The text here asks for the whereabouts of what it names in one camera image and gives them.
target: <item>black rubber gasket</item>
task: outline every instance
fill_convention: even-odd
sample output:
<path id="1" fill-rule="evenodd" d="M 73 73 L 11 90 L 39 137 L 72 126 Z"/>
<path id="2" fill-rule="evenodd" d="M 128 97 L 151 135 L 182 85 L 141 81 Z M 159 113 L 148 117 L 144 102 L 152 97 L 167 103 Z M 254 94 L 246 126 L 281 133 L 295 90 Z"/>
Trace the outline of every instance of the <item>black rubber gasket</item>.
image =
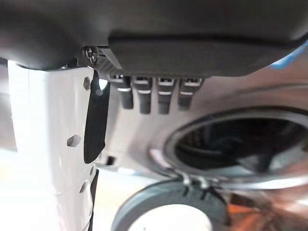
<path id="1" fill-rule="evenodd" d="M 224 199 L 214 190 L 187 187 L 181 180 L 163 181 L 146 187 L 131 196 L 118 210 L 111 231 L 127 231 L 144 213 L 164 205 L 189 205 L 204 212 L 213 231 L 229 225 Z"/>

